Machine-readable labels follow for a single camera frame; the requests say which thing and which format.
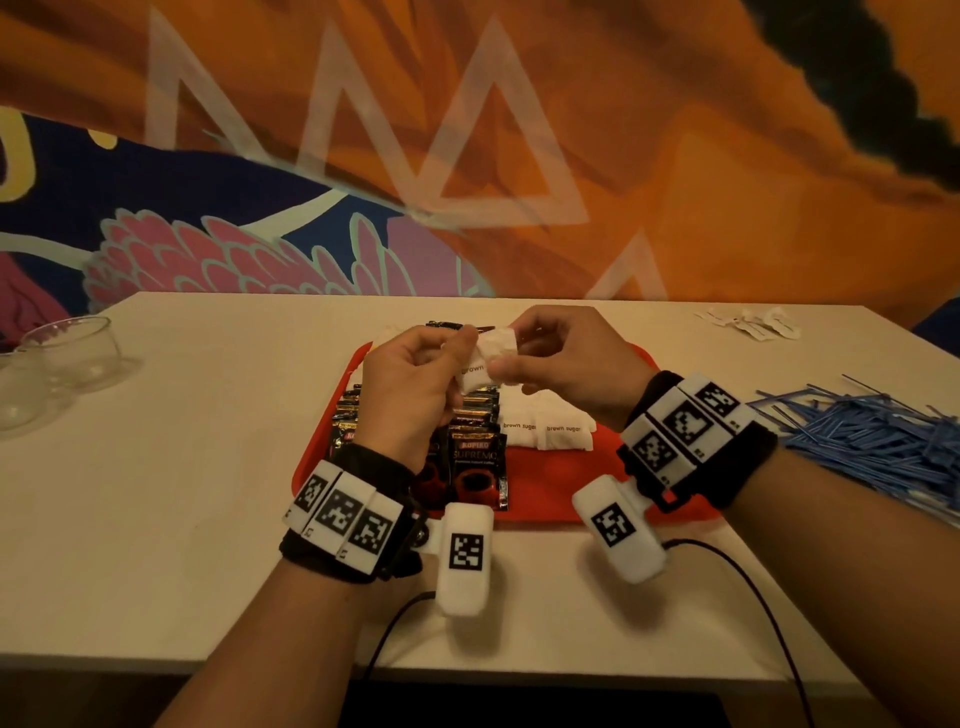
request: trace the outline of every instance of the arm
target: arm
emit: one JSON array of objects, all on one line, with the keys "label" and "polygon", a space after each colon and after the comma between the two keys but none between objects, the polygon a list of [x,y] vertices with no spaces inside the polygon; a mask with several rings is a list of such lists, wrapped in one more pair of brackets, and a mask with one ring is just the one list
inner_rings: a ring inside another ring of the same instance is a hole
[{"label": "arm", "polygon": [[[395,460],[411,477],[421,470],[431,433],[462,403],[453,377],[469,361],[476,336],[474,328],[412,328],[372,352],[354,442]],[[370,588],[281,559],[156,725],[336,725]]]},{"label": "arm", "polygon": [[908,725],[957,725],[960,532],[785,450],[724,516]]},{"label": "arm", "polygon": [[[592,308],[534,306],[488,369],[616,432],[653,371]],[[957,725],[960,532],[778,450],[724,512],[841,659],[911,724]]]}]

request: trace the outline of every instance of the table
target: table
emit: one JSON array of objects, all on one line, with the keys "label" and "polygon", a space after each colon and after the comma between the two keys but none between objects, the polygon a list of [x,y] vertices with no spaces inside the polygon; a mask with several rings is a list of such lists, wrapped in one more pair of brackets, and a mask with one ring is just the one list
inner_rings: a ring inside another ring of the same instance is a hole
[{"label": "table", "polygon": [[[196,669],[276,562],[291,475],[353,351],[388,324],[504,325],[530,303],[138,293],[112,308],[128,378],[0,439],[0,665]],[[595,305],[662,368],[703,371],[741,397],[842,389],[851,374],[960,412],[960,362],[865,308],[791,305],[803,338],[759,343],[694,316],[705,303]],[[747,570],[811,692],[863,692],[722,521],[661,535],[707,540]],[[712,554],[672,551],[638,586],[583,528],[498,530],[493,555],[480,618],[419,605],[380,665],[428,679],[792,690],[759,605]],[[432,587],[430,562],[379,585],[361,664],[396,607]]]}]

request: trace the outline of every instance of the hand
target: hand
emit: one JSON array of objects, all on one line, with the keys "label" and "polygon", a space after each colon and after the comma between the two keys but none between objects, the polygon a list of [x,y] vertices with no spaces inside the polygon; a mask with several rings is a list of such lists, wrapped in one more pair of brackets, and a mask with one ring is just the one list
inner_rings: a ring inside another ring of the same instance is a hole
[{"label": "hand", "polygon": [[654,370],[592,307],[535,305],[510,324],[517,354],[487,365],[491,378],[552,389],[614,432],[623,431]]},{"label": "hand", "polygon": [[474,327],[414,327],[367,354],[353,442],[419,473],[430,435],[463,404],[454,377],[476,343]]}]

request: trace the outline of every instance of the wrist strap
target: wrist strap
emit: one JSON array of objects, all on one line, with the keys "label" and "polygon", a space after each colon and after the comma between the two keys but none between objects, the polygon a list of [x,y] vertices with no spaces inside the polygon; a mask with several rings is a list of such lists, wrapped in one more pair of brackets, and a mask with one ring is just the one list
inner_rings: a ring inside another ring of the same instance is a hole
[{"label": "wrist strap", "polygon": [[778,442],[748,405],[705,376],[672,372],[651,379],[621,438],[627,474],[664,513],[696,494],[726,508]]},{"label": "wrist strap", "polygon": [[290,504],[283,518],[290,529],[280,543],[283,557],[360,584],[419,572],[420,557],[410,546],[427,514],[406,496],[413,474],[353,444],[334,460],[322,461]]}]

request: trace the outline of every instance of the wire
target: wire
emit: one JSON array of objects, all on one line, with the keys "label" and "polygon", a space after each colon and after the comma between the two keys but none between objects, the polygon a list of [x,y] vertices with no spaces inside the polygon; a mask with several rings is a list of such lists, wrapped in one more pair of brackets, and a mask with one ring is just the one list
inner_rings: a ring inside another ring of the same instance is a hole
[{"label": "wire", "polygon": [[705,548],[707,551],[712,551],[721,559],[730,564],[740,576],[743,577],[743,580],[747,582],[747,586],[750,587],[750,590],[754,593],[754,596],[759,600],[760,606],[763,607],[763,611],[767,613],[767,618],[770,620],[770,623],[774,627],[774,632],[777,633],[777,640],[780,642],[780,647],[783,649],[783,655],[786,657],[786,662],[790,666],[790,672],[793,673],[794,682],[797,684],[797,692],[800,694],[800,702],[804,704],[804,716],[806,717],[806,724],[810,728],[816,728],[813,722],[813,713],[810,711],[810,702],[806,698],[806,689],[804,688],[804,681],[800,679],[800,672],[797,670],[796,664],[793,662],[793,656],[790,654],[790,649],[786,646],[786,640],[783,638],[783,633],[780,631],[780,625],[777,624],[777,619],[774,617],[774,613],[770,610],[770,607],[767,605],[766,599],[763,598],[763,595],[760,593],[760,589],[754,584],[754,580],[747,575],[747,572],[737,564],[730,556],[721,551],[716,546],[711,546],[703,541],[697,541],[696,539],[670,539],[669,541],[664,541],[661,545],[663,550],[669,550],[675,546],[682,546],[684,544],[690,544],[691,546],[699,546],[700,548]]},{"label": "wire", "polygon": [[370,658],[370,664],[367,665],[367,669],[363,671],[363,680],[370,680],[370,676],[373,674],[373,667],[376,665],[376,659],[380,656],[380,652],[383,650],[383,645],[387,643],[387,638],[390,637],[390,633],[394,631],[396,623],[399,622],[400,618],[407,613],[407,610],[418,602],[429,601],[430,599],[435,598],[437,598],[436,592],[422,592],[400,607],[399,611],[394,615],[394,618],[390,620],[390,624],[387,625],[387,629],[384,630],[383,637],[380,638],[380,644],[378,644],[376,649],[373,651],[373,656]]}]

